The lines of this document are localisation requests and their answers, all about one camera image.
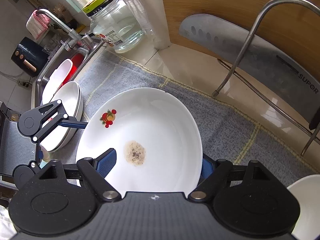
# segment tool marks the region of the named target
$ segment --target wooden panel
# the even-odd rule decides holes
[[[212,14],[250,30],[258,12],[269,0],[163,0],[172,43],[217,57],[208,49],[179,35],[179,26],[187,16]],[[309,0],[320,6],[320,0]],[[257,34],[275,45],[320,81],[320,17],[295,4],[272,8]]]

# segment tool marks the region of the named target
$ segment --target jar label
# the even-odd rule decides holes
[[[123,43],[122,37],[113,27],[108,28],[104,34],[100,34],[100,37],[112,47]]]

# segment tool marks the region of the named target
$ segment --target metal rack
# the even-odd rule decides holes
[[[267,104],[269,104],[277,112],[279,112],[283,117],[285,117],[287,120],[289,120],[295,126],[297,126],[299,129],[301,129],[304,133],[306,133],[307,135],[310,136],[309,141],[306,143],[305,147],[303,148],[303,150],[301,152],[301,156],[303,156],[306,153],[308,147],[310,146],[310,144],[313,140],[315,140],[318,144],[320,144],[320,140],[316,137],[316,135],[320,131],[320,123],[317,125],[315,131],[313,133],[311,133],[306,127],[304,127],[303,125],[298,123],[296,120],[294,120],[292,117],[290,117],[287,113],[285,113],[283,110],[281,110],[278,106],[276,106],[273,102],[271,102],[267,97],[265,97],[262,93],[260,93],[245,78],[243,78],[241,75],[239,75],[237,72],[235,72],[236,67],[239,65],[245,52],[247,51],[247,48],[251,44],[252,39],[254,38],[255,33],[256,33],[262,19],[266,15],[266,13],[276,5],[286,4],[286,3],[294,3],[294,4],[302,5],[320,16],[320,9],[307,0],[270,0],[269,2],[267,2],[265,4],[265,6],[262,8],[262,10],[260,11],[260,13],[258,14],[255,22],[253,23],[253,26],[252,26],[251,30],[249,31],[247,38],[245,39],[244,44],[243,44],[239,54],[237,55],[236,60],[234,61],[232,67],[229,67],[222,60],[218,59],[218,62],[221,65],[223,65],[225,68],[227,68],[229,70],[229,72],[228,72],[227,76],[225,77],[225,79],[223,80],[223,82],[220,84],[220,86],[212,93],[212,96],[213,97],[217,96],[219,94],[219,92],[221,91],[221,89],[224,87],[224,85],[228,82],[228,80],[230,79],[232,74],[234,74],[242,82],[244,82],[253,92],[255,92],[260,98],[262,98]]]

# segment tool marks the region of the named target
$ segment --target black air fryer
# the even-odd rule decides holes
[[[48,54],[33,40],[24,37],[11,56],[11,60],[31,77],[36,77],[48,61]]]

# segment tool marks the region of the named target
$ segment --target pink cloth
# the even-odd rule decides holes
[[[46,15],[36,15],[36,10],[31,14],[26,27],[35,39],[39,39],[48,29],[50,18]]]

